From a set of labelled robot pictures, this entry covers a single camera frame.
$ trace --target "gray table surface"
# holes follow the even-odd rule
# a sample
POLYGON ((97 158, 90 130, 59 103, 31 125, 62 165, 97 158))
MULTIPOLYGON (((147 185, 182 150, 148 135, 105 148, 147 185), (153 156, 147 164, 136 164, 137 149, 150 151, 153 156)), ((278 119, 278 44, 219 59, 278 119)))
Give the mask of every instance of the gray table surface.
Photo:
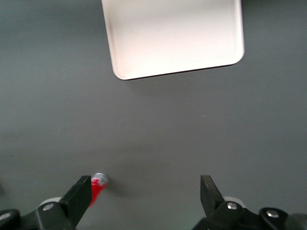
POLYGON ((239 63, 123 81, 99 0, 1 1, 0 210, 104 172, 80 230, 189 230, 201 174, 253 212, 307 213, 306 12, 243 0, 239 63))

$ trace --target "white tray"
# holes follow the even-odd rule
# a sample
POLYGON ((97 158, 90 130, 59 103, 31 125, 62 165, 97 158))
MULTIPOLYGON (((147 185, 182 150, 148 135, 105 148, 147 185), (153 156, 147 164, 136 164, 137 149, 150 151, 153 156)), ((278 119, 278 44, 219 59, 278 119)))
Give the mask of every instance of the white tray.
POLYGON ((237 63, 240 0, 102 0, 115 75, 134 79, 237 63))

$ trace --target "white plastic part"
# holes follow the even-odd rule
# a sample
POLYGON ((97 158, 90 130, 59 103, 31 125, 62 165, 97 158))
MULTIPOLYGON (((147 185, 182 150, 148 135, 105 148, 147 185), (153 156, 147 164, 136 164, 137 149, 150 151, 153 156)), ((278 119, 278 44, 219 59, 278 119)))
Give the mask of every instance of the white plastic part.
POLYGON ((232 201, 232 202, 236 202, 238 204, 240 204, 242 207, 246 207, 245 204, 243 203, 242 200, 235 198, 235 197, 231 197, 231 196, 223 196, 225 201, 232 201))
POLYGON ((40 203, 39 206, 46 204, 46 203, 49 203, 49 202, 59 202, 59 200, 61 200, 61 198, 62 197, 54 197, 54 198, 47 199, 47 200, 43 201, 42 203, 40 203))
POLYGON ((134 79, 237 63, 240 0, 102 0, 112 66, 134 79))

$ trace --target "screw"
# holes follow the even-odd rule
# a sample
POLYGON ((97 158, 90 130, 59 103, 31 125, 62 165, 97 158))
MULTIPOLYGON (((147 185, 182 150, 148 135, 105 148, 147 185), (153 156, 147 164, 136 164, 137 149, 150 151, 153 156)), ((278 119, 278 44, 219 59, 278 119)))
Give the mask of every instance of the screw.
POLYGON ((8 217, 10 217, 10 216, 11 216, 11 214, 10 214, 9 212, 4 213, 4 214, 2 214, 2 215, 0 216, 0 220, 6 219, 6 218, 8 218, 8 217))
POLYGON ((48 205, 43 207, 43 211, 48 211, 48 210, 52 209, 53 206, 54 206, 53 204, 48 204, 48 205))
POLYGON ((238 206, 236 205, 236 203, 230 202, 230 203, 227 204, 227 208, 231 209, 231 210, 236 210, 238 208, 238 206))
POLYGON ((279 217, 278 212, 276 212, 275 210, 268 210, 267 214, 268 214, 269 217, 272 217, 272 218, 278 218, 279 217))

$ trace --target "small bottle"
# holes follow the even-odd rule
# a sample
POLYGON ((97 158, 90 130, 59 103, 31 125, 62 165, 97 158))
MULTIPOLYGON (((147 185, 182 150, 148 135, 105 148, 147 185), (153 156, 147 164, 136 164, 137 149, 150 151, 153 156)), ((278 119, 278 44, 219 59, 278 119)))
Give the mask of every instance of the small bottle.
POLYGON ((98 195, 104 190, 109 184, 109 179, 102 173, 96 173, 92 176, 92 201, 89 206, 92 206, 98 195))

